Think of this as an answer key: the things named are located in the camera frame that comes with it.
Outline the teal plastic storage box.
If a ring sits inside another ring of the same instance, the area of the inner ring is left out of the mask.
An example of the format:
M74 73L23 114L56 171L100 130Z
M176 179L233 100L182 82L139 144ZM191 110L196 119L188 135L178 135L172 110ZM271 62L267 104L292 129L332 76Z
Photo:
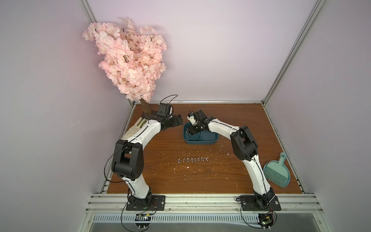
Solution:
M219 139L219 134L209 131L201 131L195 135L190 133L191 123L188 122L183 126L183 139L189 145L213 145Z

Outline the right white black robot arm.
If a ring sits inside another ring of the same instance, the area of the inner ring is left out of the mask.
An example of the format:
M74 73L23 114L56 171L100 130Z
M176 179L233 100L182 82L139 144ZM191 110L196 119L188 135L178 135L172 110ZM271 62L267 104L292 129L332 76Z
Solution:
M187 119L191 123L188 132L192 135L209 131L230 139L235 156L243 162L251 178L258 207L268 208L275 193L264 175L258 153L259 146L250 129L247 126L230 125L215 117L207 117L202 110L190 111Z

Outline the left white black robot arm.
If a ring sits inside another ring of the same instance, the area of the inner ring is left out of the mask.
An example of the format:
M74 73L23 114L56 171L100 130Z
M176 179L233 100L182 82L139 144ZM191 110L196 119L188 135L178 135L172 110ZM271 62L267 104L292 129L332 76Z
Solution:
M147 205L152 199L151 189L143 177L146 145L161 131L182 124L181 115L174 115L172 105L160 103L157 111L149 117L142 114L116 142L111 170L128 185L134 201Z

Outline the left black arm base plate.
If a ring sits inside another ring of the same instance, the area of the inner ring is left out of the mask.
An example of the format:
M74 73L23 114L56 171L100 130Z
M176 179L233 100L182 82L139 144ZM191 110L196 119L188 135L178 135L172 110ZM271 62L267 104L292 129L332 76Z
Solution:
M132 195L128 198L127 211L164 211L166 203L165 195L149 195L144 199Z

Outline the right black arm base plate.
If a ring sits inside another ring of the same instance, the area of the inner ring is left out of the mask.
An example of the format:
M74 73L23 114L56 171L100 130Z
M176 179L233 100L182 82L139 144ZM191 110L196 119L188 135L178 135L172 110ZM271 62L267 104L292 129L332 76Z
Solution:
M276 195L266 202L262 198L253 195L242 195L239 197L243 211L281 211L278 197Z

